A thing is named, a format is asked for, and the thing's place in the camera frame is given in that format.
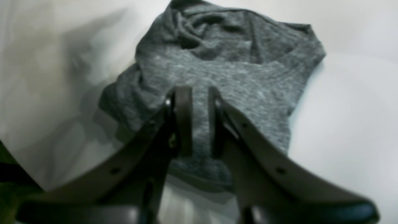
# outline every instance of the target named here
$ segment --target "black plastic part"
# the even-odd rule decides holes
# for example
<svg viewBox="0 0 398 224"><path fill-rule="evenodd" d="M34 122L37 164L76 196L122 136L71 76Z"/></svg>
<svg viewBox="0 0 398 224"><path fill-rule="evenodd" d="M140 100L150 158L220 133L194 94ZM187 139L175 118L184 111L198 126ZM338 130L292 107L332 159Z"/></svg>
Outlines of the black plastic part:
<svg viewBox="0 0 398 224"><path fill-rule="evenodd" d="M209 112L213 155L233 175L241 222L370 224L379 220L369 199L334 186L290 160L215 87L209 88Z"/></svg>
<svg viewBox="0 0 398 224"><path fill-rule="evenodd" d="M73 182L25 201L17 220L27 224L158 223L169 163L176 149L184 147L186 155L191 151L191 93L190 87L175 87L162 109L123 149Z"/></svg>

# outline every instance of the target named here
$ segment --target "heathered fabric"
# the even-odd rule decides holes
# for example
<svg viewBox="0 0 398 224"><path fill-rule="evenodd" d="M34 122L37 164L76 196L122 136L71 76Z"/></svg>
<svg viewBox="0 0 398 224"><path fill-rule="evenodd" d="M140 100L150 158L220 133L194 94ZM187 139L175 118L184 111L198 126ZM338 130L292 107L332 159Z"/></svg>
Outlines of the heathered fabric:
<svg viewBox="0 0 398 224"><path fill-rule="evenodd" d="M173 86L191 85L194 155L171 167L230 189L228 169L210 158L208 87L218 87L286 153L288 117L324 56L310 25L201 0L172 0L138 44L136 63L104 89L99 106L134 133Z"/></svg>

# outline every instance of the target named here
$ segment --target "white cloth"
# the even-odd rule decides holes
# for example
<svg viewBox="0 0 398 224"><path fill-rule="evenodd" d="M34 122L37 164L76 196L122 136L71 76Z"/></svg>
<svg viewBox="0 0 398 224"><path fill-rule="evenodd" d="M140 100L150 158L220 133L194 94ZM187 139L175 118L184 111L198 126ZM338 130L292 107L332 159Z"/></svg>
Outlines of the white cloth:
<svg viewBox="0 0 398 224"><path fill-rule="evenodd" d="M398 2L210 2L312 24L328 55L292 118L290 157L373 199L380 223L395 224ZM0 139L44 189L85 173L120 148L116 123L97 110L98 97L132 63L136 43L168 3L0 1ZM190 195L181 197L181 203L195 204Z"/></svg>

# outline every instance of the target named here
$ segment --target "white table surface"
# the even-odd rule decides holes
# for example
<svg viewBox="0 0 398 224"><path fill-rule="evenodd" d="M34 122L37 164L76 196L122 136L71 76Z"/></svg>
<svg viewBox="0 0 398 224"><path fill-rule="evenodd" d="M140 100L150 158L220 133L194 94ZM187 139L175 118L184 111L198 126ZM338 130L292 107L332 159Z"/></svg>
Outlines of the white table surface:
<svg viewBox="0 0 398 224"><path fill-rule="evenodd" d="M398 2L212 0L312 24L328 53L291 119L289 156L373 199L398 222ZM0 139L45 189L111 156L116 123L97 108L103 87L168 0L0 0ZM184 219L175 220L183 211ZM168 177L164 223L233 223L236 201Z"/></svg>

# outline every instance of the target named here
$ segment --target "gray t-shirt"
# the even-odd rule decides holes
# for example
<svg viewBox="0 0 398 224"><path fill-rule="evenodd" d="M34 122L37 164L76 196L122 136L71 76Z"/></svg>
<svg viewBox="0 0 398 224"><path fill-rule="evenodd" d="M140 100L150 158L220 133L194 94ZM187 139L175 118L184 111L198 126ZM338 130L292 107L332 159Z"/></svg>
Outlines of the gray t-shirt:
<svg viewBox="0 0 398 224"><path fill-rule="evenodd" d="M173 169L231 186L210 158L207 91L216 86L278 149L287 152L288 117L325 51L310 25L202 0L173 0L137 46L136 63L107 86L99 106L133 133L160 109L174 85L193 87L193 157Z"/></svg>

